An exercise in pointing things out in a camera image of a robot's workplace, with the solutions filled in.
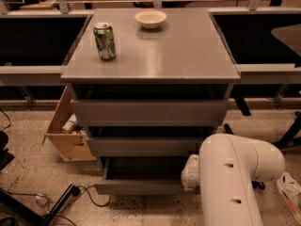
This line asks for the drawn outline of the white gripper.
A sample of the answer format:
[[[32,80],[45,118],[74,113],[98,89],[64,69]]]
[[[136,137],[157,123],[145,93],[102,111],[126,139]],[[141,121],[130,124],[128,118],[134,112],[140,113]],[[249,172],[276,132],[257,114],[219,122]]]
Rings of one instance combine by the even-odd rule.
[[[181,173],[182,187],[184,190],[193,190],[199,186],[198,155],[191,154]]]

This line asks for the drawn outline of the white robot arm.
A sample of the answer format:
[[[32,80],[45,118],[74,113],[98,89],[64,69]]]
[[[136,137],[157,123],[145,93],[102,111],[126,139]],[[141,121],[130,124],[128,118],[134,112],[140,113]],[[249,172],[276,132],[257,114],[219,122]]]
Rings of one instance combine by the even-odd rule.
[[[215,134],[188,157],[181,180],[185,190],[200,188],[204,226],[263,226],[252,183],[276,180],[284,170],[273,144]]]

